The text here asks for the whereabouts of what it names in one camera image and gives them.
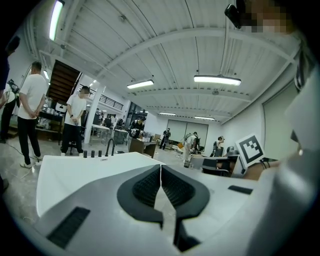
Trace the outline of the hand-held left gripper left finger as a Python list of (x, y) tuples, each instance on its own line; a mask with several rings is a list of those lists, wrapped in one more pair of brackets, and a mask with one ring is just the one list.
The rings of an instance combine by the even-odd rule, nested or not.
[(92, 181), (49, 209), (35, 229), (67, 256), (177, 256), (154, 208), (160, 165)]

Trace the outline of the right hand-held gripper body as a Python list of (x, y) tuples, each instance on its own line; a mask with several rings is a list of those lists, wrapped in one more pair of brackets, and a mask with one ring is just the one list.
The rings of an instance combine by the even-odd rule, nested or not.
[(202, 172), (221, 177), (243, 177), (250, 166), (261, 162), (264, 149), (255, 134), (245, 136), (227, 149), (225, 156), (205, 157)]

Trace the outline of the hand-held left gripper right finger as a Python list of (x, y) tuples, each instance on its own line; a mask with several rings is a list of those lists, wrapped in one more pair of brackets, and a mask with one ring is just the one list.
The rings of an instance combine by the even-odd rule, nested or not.
[(256, 180), (222, 177), (162, 165), (165, 176), (193, 188), (194, 195), (175, 211), (177, 233), (188, 243), (186, 253), (247, 253), (261, 218), (262, 183)]

